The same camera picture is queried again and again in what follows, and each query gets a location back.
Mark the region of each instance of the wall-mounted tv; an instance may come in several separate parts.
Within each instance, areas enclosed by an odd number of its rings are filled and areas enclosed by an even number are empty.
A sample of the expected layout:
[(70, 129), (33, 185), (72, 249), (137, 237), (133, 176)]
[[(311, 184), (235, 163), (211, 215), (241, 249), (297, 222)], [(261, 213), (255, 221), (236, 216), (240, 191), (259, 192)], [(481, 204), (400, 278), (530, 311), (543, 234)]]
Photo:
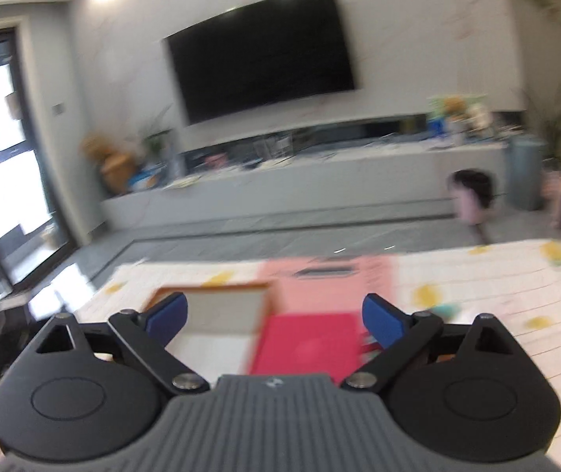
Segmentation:
[(264, 0), (166, 41), (189, 124), (355, 88), (336, 0)]

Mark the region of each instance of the silver screw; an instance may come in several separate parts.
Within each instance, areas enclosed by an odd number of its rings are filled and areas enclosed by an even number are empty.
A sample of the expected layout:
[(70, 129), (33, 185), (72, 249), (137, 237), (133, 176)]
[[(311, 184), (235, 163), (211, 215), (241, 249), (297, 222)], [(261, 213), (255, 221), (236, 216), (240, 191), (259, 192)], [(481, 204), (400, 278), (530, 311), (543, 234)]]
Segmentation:
[(377, 377), (371, 372), (356, 372), (346, 378), (346, 384), (353, 388), (370, 388), (377, 383)]
[(204, 378), (194, 372), (185, 372), (173, 378), (171, 383), (181, 390), (195, 390), (203, 386)]

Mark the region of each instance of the blue gripper pad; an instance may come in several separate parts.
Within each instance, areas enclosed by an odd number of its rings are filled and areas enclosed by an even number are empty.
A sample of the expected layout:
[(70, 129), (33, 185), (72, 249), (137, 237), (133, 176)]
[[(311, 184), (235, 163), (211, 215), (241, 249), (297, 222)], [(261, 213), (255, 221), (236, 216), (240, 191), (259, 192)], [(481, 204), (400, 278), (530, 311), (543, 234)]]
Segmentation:
[(187, 297), (182, 293), (174, 293), (149, 311), (145, 331), (164, 347), (182, 330), (187, 317)]
[(379, 295), (367, 295), (362, 306), (364, 326), (383, 349), (401, 339), (412, 326), (412, 318)]

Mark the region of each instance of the black door frame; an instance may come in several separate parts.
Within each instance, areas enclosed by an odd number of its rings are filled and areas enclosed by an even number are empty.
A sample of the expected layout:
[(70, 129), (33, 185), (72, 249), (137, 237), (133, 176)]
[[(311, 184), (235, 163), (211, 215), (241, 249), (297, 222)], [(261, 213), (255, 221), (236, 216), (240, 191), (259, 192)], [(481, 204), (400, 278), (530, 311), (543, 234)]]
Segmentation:
[[(47, 205), (52, 214), (54, 222), (58, 225), (60, 230), (66, 236), (66, 242), (59, 247), (56, 252), (54, 252), (49, 258), (42, 262), (36, 269), (27, 275), (23, 280), (12, 284), (12, 292), (17, 293), (20, 291), (26, 291), (36, 287), (49, 273), (51, 273), (55, 267), (59, 266), (61, 262), (67, 259), (75, 250), (78, 249), (77, 239), (71, 230), (64, 212), (62, 211), (61, 204), (53, 190), (52, 181), (49, 175), (49, 171), (46, 166), (46, 162), (42, 157), (42, 150), (40, 148), (40, 143), (37, 135), (34, 131), (33, 119), (31, 118), (31, 106), (29, 105), (28, 95), (24, 88), (24, 81), (21, 72), (21, 62), (22, 56), (21, 51), (18, 48), (17, 41), (17, 29), (8, 28), (0, 30), (0, 42), (7, 42), (9, 45), (10, 60), (9, 69), (12, 75), (12, 82), (14, 84), (14, 91), (17, 94), (18, 102), (20, 103), (20, 109), (22, 111), (22, 128), (25, 135), (25, 142), (27, 146), (31, 146), (30, 150), (33, 149), (34, 155), (36, 157), (36, 162), (40, 170), (42, 179), (42, 189), (44, 190), (44, 197), (47, 201)], [(21, 150), (23, 146), (13, 146), (10, 147), (11, 150), (6, 149), (6, 151), (0, 151), (0, 161), (8, 159), (14, 153), (17, 153), (15, 149)], [(3, 277), (11, 282), (9, 272), (0, 261), (0, 270), (3, 272)]]

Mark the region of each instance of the gray tile floor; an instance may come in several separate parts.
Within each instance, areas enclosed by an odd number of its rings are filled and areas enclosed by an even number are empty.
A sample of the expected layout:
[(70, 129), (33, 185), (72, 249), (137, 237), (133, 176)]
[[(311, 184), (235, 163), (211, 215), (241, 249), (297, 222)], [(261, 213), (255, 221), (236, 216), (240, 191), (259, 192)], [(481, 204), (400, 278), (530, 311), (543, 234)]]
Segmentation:
[[(248, 260), (333, 256), (336, 252), (361, 255), (385, 253), (384, 249), (389, 253), (423, 252), (478, 244), (471, 229), (452, 217), (450, 202), (434, 203), (429, 209), (431, 216), (421, 220), (407, 219), (409, 208), (373, 206), (112, 232), (78, 250), (41, 287), (70, 264), (77, 264), (99, 288), (117, 266), (140, 260)], [(550, 228), (546, 211), (517, 211), (502, 197), (486, 232), (492, 242), (561, 239), (561, 233)]]

